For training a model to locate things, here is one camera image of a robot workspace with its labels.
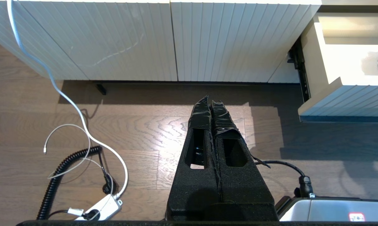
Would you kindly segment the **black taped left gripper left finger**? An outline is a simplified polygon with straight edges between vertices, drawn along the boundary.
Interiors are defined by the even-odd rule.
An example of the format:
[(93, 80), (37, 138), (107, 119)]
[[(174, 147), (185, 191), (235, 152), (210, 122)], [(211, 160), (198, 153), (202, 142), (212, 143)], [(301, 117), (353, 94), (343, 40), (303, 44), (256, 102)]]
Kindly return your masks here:
[(211, 119), (206, 95), (193, 106), (188, 121), (186, 139), (167, 201), (167, 220), (203, 220), (205, 211), (220, 202)]

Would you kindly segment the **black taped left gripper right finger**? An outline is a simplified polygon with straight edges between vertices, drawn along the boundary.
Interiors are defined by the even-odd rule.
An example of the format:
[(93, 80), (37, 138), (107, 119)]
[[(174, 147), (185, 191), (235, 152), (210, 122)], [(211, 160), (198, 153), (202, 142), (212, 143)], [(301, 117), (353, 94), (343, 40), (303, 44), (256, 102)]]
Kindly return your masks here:
[(243, 136), (220, 101), (213, 101), (212, 130), (219, 202), (216, 221), (277, 221), (274, 199), (257, 169)]

